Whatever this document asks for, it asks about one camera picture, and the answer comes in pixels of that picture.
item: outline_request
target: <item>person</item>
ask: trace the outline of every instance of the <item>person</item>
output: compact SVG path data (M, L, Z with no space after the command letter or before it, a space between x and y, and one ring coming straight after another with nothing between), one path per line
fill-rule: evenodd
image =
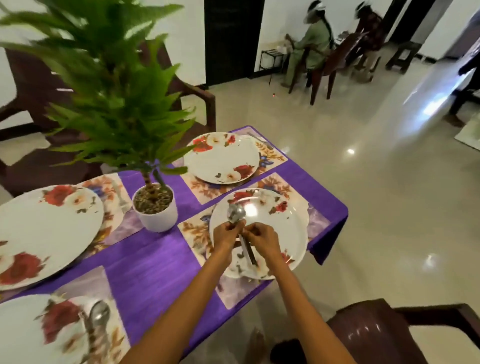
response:
M342 342L309 302L297 278L284 261L275 230L261 223L245 227L245 221L242 220L233 228L226 222L214 229L215 249L212 255L187 289L126 353L120 364L177 364L180 361L221 275L231 263L232 249L239 233L265 258L268 268L277 279L308 363L355 363Z
M461 121L458 118L457 113L460 111L463 104L465 104L468 98L472 96L475 91L478 91L480 89L479 66L480 66L480 51L477 52L477 54L474 57L472 57L472 59L469 60L463 67L461 67L460 70L458 70L458 74L462 76L475 68L475 72L473 73L472 79L470 80L468 85L458 93L448 112L447 120L450 124L454 126L463 127L465 125L463 121Z
M315 46L315 50L310 51L306 60L307 69L313 69L325 62L328 51L334 44L332 27L325 17L325 5L321 1L316 0L310 4L304 23L310 26L302 40L295 42L289 34L285 36L292 44L293 52L290 54L283 87L290 87L294 82L295 69L302 59L306 46Z
M350 66L358 57L365 55L367 61L363 65L365 67L363 76L368 77L377 59L377 52L384 45L387 33L382 26L382 17L375 13L366 1L356 7L355 17L360 20L355 32L366 35L347 56L346 65Z

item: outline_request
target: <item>potted plant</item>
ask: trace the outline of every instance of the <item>potted plant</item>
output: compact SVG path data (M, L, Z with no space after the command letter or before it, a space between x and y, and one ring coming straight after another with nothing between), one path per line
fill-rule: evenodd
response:
M167 35L147 41L150 62L142 64L138 47L157 20L180 5L143 6L136 0L37 0L45 12L10 12L0 25L24 24L44 34L30 44L0 42L0 47L32 53L75 92L69 105L54 105L48 117L60 128L80 131L84 142L56 147L76 152L74 162L107 163L118 170L138 170L145 186L133 205L145 227L166 231L177 221L175 197L161 174L183 174L167 165L193 147L174 150L193 125L190 112L171 111L180 96L168 94L179 65L162 69L158 47Z

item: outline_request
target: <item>person in green clothing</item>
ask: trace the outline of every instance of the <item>person in green clothing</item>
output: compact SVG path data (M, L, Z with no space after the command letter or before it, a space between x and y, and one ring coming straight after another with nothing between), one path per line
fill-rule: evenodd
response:
M304 22L310 24L310 26L301 41L295 42L289 34L285 36L285 39L292 44L293 52L290 54L285 82L282 83L284 87L290 87L292 84L295 68L301 61L306 46L314 45L318 51L311 51L309 53L307 57L307 69L321 66L333 47L334 39L332 28L325 18L325 5L321 1L316 0L310 4Z

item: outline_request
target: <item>left hand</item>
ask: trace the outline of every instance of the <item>left hand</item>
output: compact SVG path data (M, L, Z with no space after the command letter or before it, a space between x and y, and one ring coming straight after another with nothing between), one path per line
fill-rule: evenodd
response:
M226 255L228 264L232 260L232 249L235 245L235 240L245 227L245 220L241 220L236 226L231 223L224 222L213 230L213 240L215 242L214 253L221 252Z

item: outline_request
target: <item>spoon handle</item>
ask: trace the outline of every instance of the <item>spoon handle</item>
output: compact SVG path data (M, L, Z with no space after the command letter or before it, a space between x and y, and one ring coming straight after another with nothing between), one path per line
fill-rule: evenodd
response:
M255 259L255 255L253 255L253 250L252 250L252 247L250 246L250 243L242 235L239 235L239 238L240 238L241 247L243 249L243 253L245 254L245 251L246 251L252 265L258 266L257 260Z

